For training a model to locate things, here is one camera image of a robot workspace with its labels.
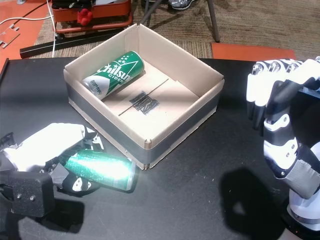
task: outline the shoe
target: shoe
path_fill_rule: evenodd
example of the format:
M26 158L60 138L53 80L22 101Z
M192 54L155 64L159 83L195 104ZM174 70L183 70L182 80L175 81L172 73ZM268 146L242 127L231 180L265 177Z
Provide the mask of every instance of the shoe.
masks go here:
M173 9L185 10L190 7L191 3L195 0L169 0L169 4Z

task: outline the metal chair leg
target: metal chair leg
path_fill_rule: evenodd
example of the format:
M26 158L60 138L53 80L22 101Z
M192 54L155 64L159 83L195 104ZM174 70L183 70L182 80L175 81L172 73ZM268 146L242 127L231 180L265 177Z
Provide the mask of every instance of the metal chair leg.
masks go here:
M152 4L152 6L150 7L150 9L145 12L143 18L141 19L139 24L144 24L148 18L150 18L151 14L156 10L156 8L161 4L162 0L156 0L154 4Z
M216 20L216 14L215 14L215 7L214 7L214 0L207 0L208 1L208 7L211 17L211 23L212 23L212 33L214 40L219 43L220 42L220 36L217 26L217 20Z
M144 15L146 15L146 13L148 12L148 8L149 8L149 0L145 0Z

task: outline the box flap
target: box flap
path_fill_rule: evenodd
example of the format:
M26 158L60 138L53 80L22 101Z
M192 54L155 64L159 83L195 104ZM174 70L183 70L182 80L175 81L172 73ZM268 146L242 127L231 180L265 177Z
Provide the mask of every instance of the box flap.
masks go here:
M223 79L222 74L143 25L138 26L138 37L141 57L198 97Z

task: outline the red machine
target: red machine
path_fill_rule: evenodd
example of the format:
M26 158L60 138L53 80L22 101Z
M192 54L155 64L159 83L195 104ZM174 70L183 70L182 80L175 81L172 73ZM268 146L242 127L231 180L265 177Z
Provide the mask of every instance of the red machine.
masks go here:
M124 0L122 2L108 3L104 5L94 5L91 8L62 8L52 9L55 32L57 34L87 32L106 29L124 28L131 25L133 22L131 12L131 0ZM108 17L124 17L124 21L113 23L98 23L94 24L94 20ZM63 22L77 22L78 26L68 28L57 28L57 23Z

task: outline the red knob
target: red knob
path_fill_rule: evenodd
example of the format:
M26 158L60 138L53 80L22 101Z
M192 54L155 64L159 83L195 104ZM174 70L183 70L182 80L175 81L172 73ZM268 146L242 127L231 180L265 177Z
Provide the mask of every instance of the red knob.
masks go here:
M84 8L78 12L77 22L79 24L81 24L82 26L86 26L88 23L90 23L92 18L93 18L92 12L89 11L88 9Z

